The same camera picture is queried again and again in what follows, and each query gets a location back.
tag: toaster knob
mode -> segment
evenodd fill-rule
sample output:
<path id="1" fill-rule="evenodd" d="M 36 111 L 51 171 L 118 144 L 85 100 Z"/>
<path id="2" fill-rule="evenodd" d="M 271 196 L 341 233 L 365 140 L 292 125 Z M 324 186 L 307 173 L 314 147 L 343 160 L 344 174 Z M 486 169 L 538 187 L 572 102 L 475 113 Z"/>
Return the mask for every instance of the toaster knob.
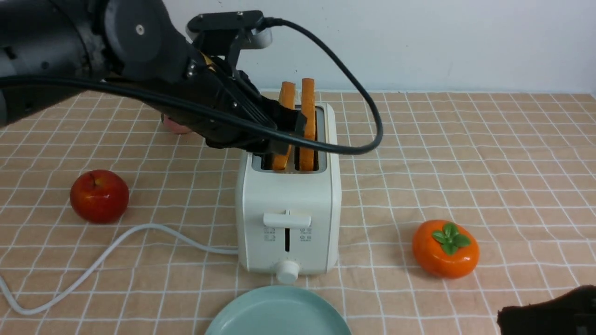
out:
<path id="1" fill-rule="evenodd" d="M 277 280 L 282 284 L 293 284 L 298 279 L 300 265 L 291 260 L 282 260 L 277 263 Z"/>

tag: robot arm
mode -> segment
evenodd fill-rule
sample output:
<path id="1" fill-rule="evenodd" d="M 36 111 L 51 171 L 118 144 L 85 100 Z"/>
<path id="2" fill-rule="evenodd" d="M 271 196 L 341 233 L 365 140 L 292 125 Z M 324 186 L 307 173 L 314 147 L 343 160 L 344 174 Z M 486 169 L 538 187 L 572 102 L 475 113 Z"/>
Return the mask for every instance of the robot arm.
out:
<path id="1" fill-rule="evenodd" d="M 0 125 L 38 113 L 87 89 L 136 98 L 185 125 L 215 148 L 285 154 L 289 145 L 364 154 L 382 137 L 343 147 L 303 138 L 306 119 L 263 97 L 236 69 L 242 49 L 265 48 L 270 28 L 303 28 L 260 11 L 202 14 L 187 24 L 189 43 L 161 0 L 1 0 Z"/>

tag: green leaves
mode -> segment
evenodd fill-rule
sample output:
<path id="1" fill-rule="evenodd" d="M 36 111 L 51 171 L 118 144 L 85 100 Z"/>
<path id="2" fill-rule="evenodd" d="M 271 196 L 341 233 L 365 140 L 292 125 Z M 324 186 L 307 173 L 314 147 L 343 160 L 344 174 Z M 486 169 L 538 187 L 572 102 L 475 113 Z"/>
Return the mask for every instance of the green leaves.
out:
<path id="1" fill-rule="evenodd" d="M 460 234 L 456 224 L 453 222 L 445 224 L 443 231 L 433 231 L 433 238 L 441 244 L 441 248 L 447 255 L 454 255 L 459 248 L 467 247 L 471 244 L 470 239 Z"/>

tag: bread slice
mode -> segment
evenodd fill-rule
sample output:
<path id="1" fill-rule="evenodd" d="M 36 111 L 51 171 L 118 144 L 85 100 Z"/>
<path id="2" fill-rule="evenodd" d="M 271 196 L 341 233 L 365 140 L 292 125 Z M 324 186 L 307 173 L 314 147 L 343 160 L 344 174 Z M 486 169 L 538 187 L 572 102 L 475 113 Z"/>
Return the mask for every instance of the bread slice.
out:
<path id="1" fill-rule="evenodd" d="M 285 108 L 294 109 L 296 108 L 295 99 L 296 84 L 292 82 L 281 83 L 280 97 L 278 99 L 280 104 Z M 290 157 L 291 150 L 292 146 L 289 146 L 288 152 L 285 155 L 274 155 L 273 160 L 271 162 L 271 169 L 274 171 L 285 170 L 285 167 L 288 165 L 288 159 Z"/>
<path id="2" fill-rule="evenodd" d="M 314 141 L 316 139 L 316 112 L 315 112 L 315 80 L 302 79 L 302 113 L 306 116 L 304 137 Z M 315 170 L 315 152 L 313 149 L 300 148 L 300 171 Z"/>

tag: black cable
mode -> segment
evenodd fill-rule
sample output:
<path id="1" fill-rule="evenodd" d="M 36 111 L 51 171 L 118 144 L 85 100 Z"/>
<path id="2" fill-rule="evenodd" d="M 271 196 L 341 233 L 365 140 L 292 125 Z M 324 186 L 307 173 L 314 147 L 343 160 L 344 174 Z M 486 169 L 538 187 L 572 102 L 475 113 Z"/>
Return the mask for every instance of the black cable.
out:
<path id="1" fill-rule="evenodd" d="M 283 18 L 274 18 L 274 17 L 265 18 L 265 26 L 266 27 L 286 26 L 288 28 L 294 29 L 297 32 L 308 37 L 312 42 L 314 42 L 317 46 L 319 46 L 319 48 L 321 48 L 323 51 L 325 51 L 325 53 L 331 58 L 331 60 L 333 60 L 333 62 L 337 65 L 337 67 L 340 68 L 340 70 L 343 72 L 343 74 L 346 75 L 346 77 L 350 80 L 352 85 L 354 85 L 354 87 L 362 95 L 362 97 L 367 102 L 368 106 L 370 107 L 371 113 L 372 113 L 372 118 L 374 119 L 377 133 L 376 133 L 373 141 L 370 142 L 369 144 L 363 145 L 362 147 L 353 147 L 353 148 L 358 149 L 358 150 L 363 150 L 363 151 L 366 150 L 366 152 L 372 151 L 375 148 L 377 148 L 381 144 L 381 141 L 383 140 L 383 119 L 381 119 L 381 114 L 379 114 L 377 105 L 374 103 L 373 98 L 371 98 L 371 96 L 367 92 L 367 90 L 364 87 L 362 87 L 360 82 L 358 82 L 356 77 L 354 77 L 354 75 L 350 72 L 350 70 L 347 69 L 347 67 L 345 66 L 345 64 L 343 64 L 343 62 L 339 59 L 339 57 L 337 55 L 335 55 L 335 52 L 333 52 L 325 43 L 323 43 L 323 41 L 321 41 L 320 38 L 316 37 L 315 34 L 308 31 L 308 29 L 306 29 L 302 26 L 299 26 L 298 24 L 293 23 L 291 21 L 285 20 Z"/>
<path id="2" fill-rule="evenodd" d="M 146 101 L 149 103 L 160 104 L 172 108 L 177 108 L 182 111 L 196 116 L 204 116 L 205 118 L 213 119 L 215 121 L 226 123 L 231 126 L 235 126 L 238 129 L 245 130 L 253 135 L 257 135 L 263 138 L 276 140 L 279 142 L 286 142 L 295 147 L 310 148 L 316 151 L 329 152 L 334 154 L 342 155 L 361 155 L 369 153 L 379 146 L 383 139 L 383 123 L 381 116 L 379 115 L 378 109 L 374 104 L 373 99 L 370 97 L 368 92 L 362 87 L 362 85 L 356 80 L 346 66 L 339 60 L 339 58 L 333 53 L 328 46 L 326 46 L 320 39 L 318 39 L 311 32 L 298 24 L 292 23 L 287 20 L 278 18 L 268 18 L 265 20 L 267 25 L 274 26 L 287 26 L 292 28 L 310 40 L 315 42 L 321 49 L 327 53 L 329 57 L 335 62 L 335 64 L 342 70 L 342 72 L 348 77 L 352 84 L 357 88 L 358 92 L 362 94 L 366 102 L 368 103 L 372 116 L 375 121 L 377 128 L 377 134 L 372 142 L 369 144 L 362 145 L 360 147 L 350 147 L 338 144 L 329 144 L 324 142 L 312 141 L 306 138 L 297 137 L 294 135 L 287 134 L 285 132 L 273 130 L 266 126 L 259 125 L 257 123 L 246 122 L 230 114 L 221 113 L 220 111 L 192 103 L 187 100 L 180 98 L 171 97 L 164 94 L 158 94 L 151 91 L 136 88 L 126 88 L 121 86 L 109 85 L 107 83 L 95 82 L 89 79 L 78 79 L 78 78 L 63 78 L 53 76 L 10 76 L 0 78 L 0 89 L 16 87 L 16 86 L 34 86 L 34 85 L 49 85 L 49 86 L 65 86 L 79 89 L 87 89 L 90 91 L 103 92 L 107 94 L 119 95 L 121 97 L 133 98 L 136 100 Z"/>

